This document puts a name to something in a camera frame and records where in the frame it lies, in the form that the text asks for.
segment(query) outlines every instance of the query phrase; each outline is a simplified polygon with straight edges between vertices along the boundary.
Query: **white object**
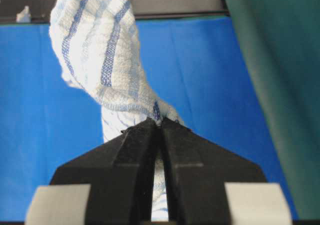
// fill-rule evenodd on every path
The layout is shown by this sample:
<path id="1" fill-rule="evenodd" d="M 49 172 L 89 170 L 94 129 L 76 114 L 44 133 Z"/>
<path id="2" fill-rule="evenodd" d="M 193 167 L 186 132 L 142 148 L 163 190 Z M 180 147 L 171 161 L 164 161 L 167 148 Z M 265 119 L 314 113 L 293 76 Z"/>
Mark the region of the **white object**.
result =
<path id="1" fill-rule="evenodd" d="M 39 186 L 26 225 L 84 225 L 90 184 Z"/>
<path id="2" fill-rule="evenodd" d="M 29 6 L 25 6 L 24 9 L 16 15 L 17 23 L 30 23 L 31 22 L 31 14 L 29 10 Z"/>
<path id="3" fill-rule="evenodd" d="M 130 0 L 57 0 L 49 34 L 70 86 L 108 110 L 144 114 L 157 124 L 164 117 L 183 124 L 147 82 Z"/>
<path id="4" fill-rule="evenodd" d="M 224 184 L 232 225 L 291 225 L 289 206 L 277 183 Z"/>

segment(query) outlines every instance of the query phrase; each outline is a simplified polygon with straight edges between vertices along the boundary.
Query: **blue stripe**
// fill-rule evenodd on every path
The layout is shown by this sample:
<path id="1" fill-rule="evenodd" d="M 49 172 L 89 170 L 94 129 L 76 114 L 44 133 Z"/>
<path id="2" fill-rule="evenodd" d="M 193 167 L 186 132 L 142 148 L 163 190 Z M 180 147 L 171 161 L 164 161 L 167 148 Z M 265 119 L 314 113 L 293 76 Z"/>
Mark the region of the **blue stripe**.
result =
<path id="1" fill-rule="evenodd" d="M 123 126 L 125 126 L 126 128 L 131 127 L 130 125 L 124 123 L 124 122 L 120 119 L 120 117 L 119 117 L 119 112 L 116 113 L 116 116 L 117 116 L 117 118 L 119 119 L 119 121 L 122 123 Z"/>
<path id="2" fill-rule="evenodd" d="M 157 210 L 152 211 L 152 213 L 156 213 L 156 212 L 168 212 L 168 208 L 159 208 Z"/>
<path id="3" fill-rule="evenodd" d="M 121 10 L 115 15 L 114 25 L 111 32 L 110 39 L 107 43 L 106 51 L 104 54 L 104 61 L 101 71 L 101 84 L 107 87 L 111 87 L 111 74 L 114 66 L 114 57 L 116 52 L 116 46 L 120 35 L 119 22 L 124 17 L 128 9 L 130 8 L 130 1 L 126 1 Z"/>
<path id="4" fill-rule="evenodd" d="M 160 119 L 160 109 L 158 106 L 158 103 L 155 101 L 154 105 L 153 105 L 153 117 L 155 120 L 159 120 Z"/>
<path id="5" fill-rule="evenodd" d="M 83 62 L 86 62 L 86 60 L 88 59 L 88 53 L 86 52 L 86 49 L 88 49 L 88 47 L 90 46 L 90 44 L 92 42 L 92 38 L 95 36 L 95 34 L 101 24 L 101 21 L 102 21 L 101 17 L 111 1 L 112 0 L 102 0 L 102 2 L 99 5 L 98 10 L 95 13 L 93 26 L 92 26 L 91 30 L 89 31 L 89 33 L 87 34 L 85 41 L 83 43 L 83 50 L 82 50 Z"/>
<path id="6" fill-rule="evenodd" d="M 69 29 L 69 34 L 63 39 L 63 42 L 62 42 L 62 55 L 63 55 L 64 61 L 67 65 L 67 67 L 69 68 L 69 71 L 72 76 L 74 76 L 75 72 L 74 72 L 74 69 L 71 65 L 70 59 L 69 59 L 70 41 L 71 41 L 72 37 L 77 32 L 78 25 L 80 23 L 83 11 L 84 11 L 87 3 L 88 3 L 88 0 L 81 0 L 80 1 L 79 8 L 73 17 L 73 22 L 72 22 L 71 27 Z"/>

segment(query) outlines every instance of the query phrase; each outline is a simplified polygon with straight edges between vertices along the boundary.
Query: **blue striped towel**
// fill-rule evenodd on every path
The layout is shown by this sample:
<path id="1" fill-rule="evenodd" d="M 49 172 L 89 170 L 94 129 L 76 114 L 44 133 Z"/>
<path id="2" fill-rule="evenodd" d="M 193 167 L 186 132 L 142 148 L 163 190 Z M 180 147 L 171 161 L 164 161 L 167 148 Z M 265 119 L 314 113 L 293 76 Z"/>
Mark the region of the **blue striped towel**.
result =
<path id="1" fill-rule="evenodd" d="M 49 34 L 70 86 L 112 111 L 184 124 L 148 85 L 130 0 L 57 0 Z"/>

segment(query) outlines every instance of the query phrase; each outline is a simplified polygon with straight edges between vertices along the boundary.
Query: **towel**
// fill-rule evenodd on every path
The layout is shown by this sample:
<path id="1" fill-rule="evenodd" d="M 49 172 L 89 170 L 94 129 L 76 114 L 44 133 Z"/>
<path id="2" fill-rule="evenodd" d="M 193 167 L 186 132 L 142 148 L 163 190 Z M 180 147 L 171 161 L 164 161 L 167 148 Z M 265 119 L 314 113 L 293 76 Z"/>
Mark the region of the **towel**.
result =
<path id="1" fill-rule="evenodd" d="M 57 0 L 49 35 L 71 87 L 111 111 L 144 114 L 158 125 L 164 117 L 184 124 L 148 85 L 130 0 Z"/>

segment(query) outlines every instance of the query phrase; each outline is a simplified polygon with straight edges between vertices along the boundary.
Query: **blue background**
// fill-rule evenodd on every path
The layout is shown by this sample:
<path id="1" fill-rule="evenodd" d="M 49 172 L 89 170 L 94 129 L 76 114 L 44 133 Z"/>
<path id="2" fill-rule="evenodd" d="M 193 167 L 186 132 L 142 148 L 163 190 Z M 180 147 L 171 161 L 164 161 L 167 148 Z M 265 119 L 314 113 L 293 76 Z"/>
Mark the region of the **blue background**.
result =
<path id="1" fill-rule="evenodd" d="M 297 217 L 229 18 L 139 21 L 141 60 L 186 125 L 280 183 Z M 103 143 L 100 106 L 70 88 L 48 25 L 0 26 L 0 221 L 24 220 L 57 166 Z"/>

